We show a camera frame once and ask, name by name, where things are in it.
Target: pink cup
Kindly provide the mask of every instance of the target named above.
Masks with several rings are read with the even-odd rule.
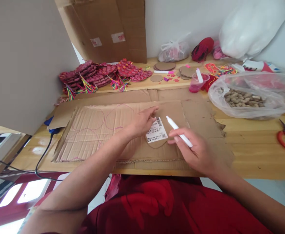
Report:
[[[206,81],[208,81],[210,79],[210,76],[208,74],[201,73],[201,75],[202,75],[202,78],[203,78],[203,83],[199,83],[199,80],[197,78],[197,74],[196,73],[194,73],[192,75],[192,79],[191,79],[190,87],[189,87],[189,91],[190,92],[192,92],[192,93],[199,92],[199,90],[206,83]]]

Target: white bag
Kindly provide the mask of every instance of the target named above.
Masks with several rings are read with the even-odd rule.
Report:
[[[246,61],[258,55],[285,20],[285,0],[248,0],[232,11],[219,33],[225,55]]]
[[[265,107],[230,107],[225,94],[230,89],[261,96]],[[244,72],[223,75],[208,90],[212,103],[226,115],[235,118],[267,120],[285,113],[285,74],[270,72]]]
[[[160,62],[177,62],[189,57],[190,47],[186,41],[187,35],[179,38],[177,41],[170,41],[169,43],[161,45],[161,51],[158,55]]]

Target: cardboard box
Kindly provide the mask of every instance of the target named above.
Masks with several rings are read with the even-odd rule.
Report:
[[[55,162],[84,161],[95,153],[118,131],[122,130],[135,117],[135,114],[152,106],[159,106],[160,128],[164,134],[157,133],[159,140],[154,142],[146,136],[133,139],[125,148],[118,162],[174,161],[182,159],[176,145],[167,140],[172,127],[166,120],[169,115],[180,127],[188,127],[180,101],[143,102],[118,105],[84,106],[77,108],[68,123],[61,143],[55,151]]]
[[[81,94],[81,96],[89,97],[90,94]],[[96,105],[96,99],[99,97],[93,97],[88,99],[83,99],[85,105]],[[208,144],[217,153],[220,157],[223,157],[228,165],[231,165],[234,160],[234,155],[231,150],[228,148],[225,140],[225,133],[222,131],[223,126],[218,124],[213,118],[213,111],[210,107],[210,103],[207,100],[204,100],[200,93],[192,94],[188,91],[187,88],[182,89],[173,89],[173,90],[135,90],[125,93],[113,93],[100,96],[104,100],[105,104],[115,104],[117,101],[119,103],[125,103],[130,100],[132,103],[141,102],[137,101],[142,100],[147,101],[170,101],[170,100],[181,100],[181,104],[184,109],[185,117],[190,125],[190,128],[195,132],[199,133],[206,138]],[[58,110],[63,113],[65,116],[71,116],[73,113],[72,108],[68,109],[67,113],[66,108]],[[54,124],[58,125],[58,120],[61,120],[60,116],[56,111],[56,115],[53,119]],[[61,125],[66,126],[70,120],[66,118]],[[65,129],[63,136],[66,136],[66,131],[69,131],[69,128]],[[58,142],[56,150],[61,147],[61,140]],[[72,165],[72,169],[76,167],[78,162],[66,162],[68,165],[67,168],[70,168],[69,165]],[[192,170],[184,160],[174,160],[174,161],[163,161],[163,162],[134,162],[134,163],[117,163],[113,173],[121,174],[142,174],[142,175],[175,175],[175,176],[202,176],[201,174]]]
[[[55,0],[81,56],[96,63],[147,62],[144,0]]]

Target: red yarn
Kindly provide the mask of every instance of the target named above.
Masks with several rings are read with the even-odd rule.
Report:
[[[210,37],[204,38],[192,51],[191,57],[193,61],[202,62],[206,60],[206,56],[213,50],[214,40]]]

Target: marker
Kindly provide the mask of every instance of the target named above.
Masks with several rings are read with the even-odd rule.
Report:
[[[154,71],[154,73],[161,73],[161,74],[174,74],[174,71]]]
[[[203,78],[199,68],[197,68],[197,78],[199,80],[199,83],[203,83]]]
[[[168,123],[172,126],[173,129],[179,129],[179,127],[177,126],[177,124],[175,124],[175,122],[168,116],[166,116]],[[179,135],[181,139],[183,139],[183,141],[187,144],[187,146],[189,146],[189,148],[191,148],[193,145],[192,143],[189,141],[189,139],[184,135]]]

